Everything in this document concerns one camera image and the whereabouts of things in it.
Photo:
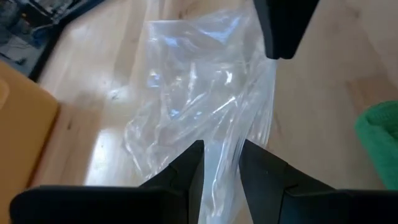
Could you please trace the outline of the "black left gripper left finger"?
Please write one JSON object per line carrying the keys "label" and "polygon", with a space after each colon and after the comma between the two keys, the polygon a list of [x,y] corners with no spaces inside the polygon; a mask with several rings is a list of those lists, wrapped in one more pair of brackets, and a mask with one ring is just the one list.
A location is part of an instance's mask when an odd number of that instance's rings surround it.
{"label": "black left gripper left finger", "polygon": [[16,195],[11,223],[198,223],[205,145],[195,141],[138,187],[43,185]]}

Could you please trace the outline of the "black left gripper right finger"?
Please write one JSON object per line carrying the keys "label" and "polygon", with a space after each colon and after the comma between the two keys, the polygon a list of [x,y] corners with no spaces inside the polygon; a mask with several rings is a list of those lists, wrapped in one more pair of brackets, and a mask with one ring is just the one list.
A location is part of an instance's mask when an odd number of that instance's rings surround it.
{"label": "black left gripper right finger", "polygon": [[397,191],[334,189],[249,140],[239,171],[254,223],[397,223]]}

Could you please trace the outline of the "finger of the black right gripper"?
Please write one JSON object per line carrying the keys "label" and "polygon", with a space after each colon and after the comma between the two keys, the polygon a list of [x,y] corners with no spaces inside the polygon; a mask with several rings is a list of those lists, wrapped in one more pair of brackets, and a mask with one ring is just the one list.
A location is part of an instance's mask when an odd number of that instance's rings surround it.
{"label": "finger of the black right gripper", "polygon": [[292,59],[319,0],[253,0],[266,57]]}

